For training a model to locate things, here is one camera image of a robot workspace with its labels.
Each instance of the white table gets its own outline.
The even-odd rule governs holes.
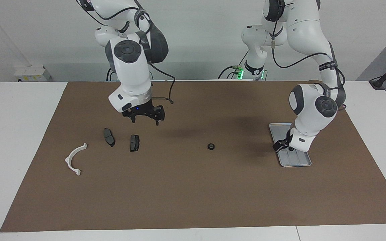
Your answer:
[[[66,82],[0,83],[0,228],[38,150]],[[386,93],[347,82],[352,122],[386,178]],[[222,229],[97,230],[0,233],[0,240],[381,241],[386,224]]]

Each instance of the metal tray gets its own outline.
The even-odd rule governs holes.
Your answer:
[[[279,140],[284,140],[287,131],[290,130],[291,123],[271,123],[269,128],[271,130],[274,143]],[[278,152],[279,163],[283,167],[299,167],[312,165],[309,154],[303,151],[289,151],[283,149]]]

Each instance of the white wall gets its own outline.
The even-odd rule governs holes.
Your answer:
[[[242,29],[259,24],[263,0],[140,0],[165,34],[170,52],[162,70],[179,79],[216,78],[239,63],[247,48]],[[332,42],[341,70],[355,80],[386,47],[386,1],[322,0],[323,32]],[[33,65],[43,64],[55,81],[105,78],[104,50],[94,40],[95,23],[75,0],[0,0],[0,26]],[[0,81],[12,81],[9,49],[0,41]],[[281,64],[303,55],[288,44],[276,50]],[[268,79],[319,78],[313,60],[286,70],[267,61]],[[155,78],[163,75],[155,73]]]

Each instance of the electrical outlet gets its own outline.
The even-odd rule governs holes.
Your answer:
[[[14,76],[17,82],[44,82],[50,81],[52,76],[44,66],[31,66],[15,68]]]

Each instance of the white plastic bracket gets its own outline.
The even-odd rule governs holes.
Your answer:
[[[65,158],[65,162],[68,164],[69,169],[71,169],[72,171],[75,171],[77,176],[79,176],[81,174],[81,171],[72,167],[72,165],[71,165],[72,158],[75,156],[75,154],[77,154],[78,152],[80,152],[82,150],[85,150],[86,148],[87,148],[87,144],[84,143],[83,146],[74,149],[71,152],[71,154],[69,154],[69,156]]]

